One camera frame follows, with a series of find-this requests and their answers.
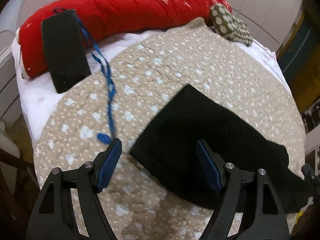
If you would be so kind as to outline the white bed sheet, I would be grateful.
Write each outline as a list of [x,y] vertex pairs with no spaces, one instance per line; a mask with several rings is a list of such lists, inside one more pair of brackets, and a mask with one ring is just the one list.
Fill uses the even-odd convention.
[[[150,36],[161,35],[163,33],[163,30],[147,30],[136,33],[117,34],[100,42],[99,48],[104,57],[110,61],[126,48],[138,44]],[[250,47],[239,42],[236,42],[236,45],[268,70],[283,84],[288,92],[291,91],[279,67],[274,51],[270,51],[257,40],[254,40]],[[63,94],[56,92],[49,73],[43,73],[33,79],[25,79],[23,77],[24,68],[21,46],[19,44],[19,30],[16,31],[11,49],[15,61],[16,80],[22,113],[28,126],[32,143],[35,145],[40,138],[42,129],[56,108],[57,103],[63,97]]]

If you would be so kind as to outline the black pants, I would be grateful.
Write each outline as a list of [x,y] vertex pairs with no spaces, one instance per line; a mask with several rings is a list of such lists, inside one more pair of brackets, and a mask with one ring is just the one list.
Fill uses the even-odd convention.
[[283,145],[265,139],[233,112],[210,100],[191,85],[184,86],[152,119],[130,155],[167,190],[206,209],[217,205],[202,167],[199,140],[226,162],[244,171],[263,168],[285,213],[299,211],[311,187],[289,170]]

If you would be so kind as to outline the red quilted blanket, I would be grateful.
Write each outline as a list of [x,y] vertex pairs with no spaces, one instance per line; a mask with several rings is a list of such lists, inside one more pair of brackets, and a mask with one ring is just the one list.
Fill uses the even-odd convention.
[[112,35],[140,30],[168,29],[201,17],[210,24],[209,9],[221,3],[229,12],[226,0],[59,0],[32,14],[17,31],[21,46],[21,70],[24,79],[47,70],[41,37],[41,22],[54,9],[74,9],[97,42]]

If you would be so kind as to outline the beige dotted quilt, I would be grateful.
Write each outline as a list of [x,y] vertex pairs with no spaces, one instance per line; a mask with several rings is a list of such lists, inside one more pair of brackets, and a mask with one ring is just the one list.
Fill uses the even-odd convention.
[[27,239],[289,239],[308,200],[291,93],[197,18],[112,61],[117,138],[95,73],[68,91],[36,148]]

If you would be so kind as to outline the olive polka dot pillow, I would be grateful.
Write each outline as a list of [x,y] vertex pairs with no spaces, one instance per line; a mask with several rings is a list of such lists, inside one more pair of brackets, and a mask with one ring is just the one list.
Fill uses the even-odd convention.
[[229,12],[223,4],[216,3],[210,7],[210,19],[213,22],[214,31],[221,37],[242,43],[247,47],[252,45],[253,37],[247,25]]

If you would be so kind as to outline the black rectangular pouch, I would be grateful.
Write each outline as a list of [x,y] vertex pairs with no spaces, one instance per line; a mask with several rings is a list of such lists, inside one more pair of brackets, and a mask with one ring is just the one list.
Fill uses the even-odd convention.
[[62,94],[91,75],[74,9],[63,9],[41,23],[44,55],[56,92]]

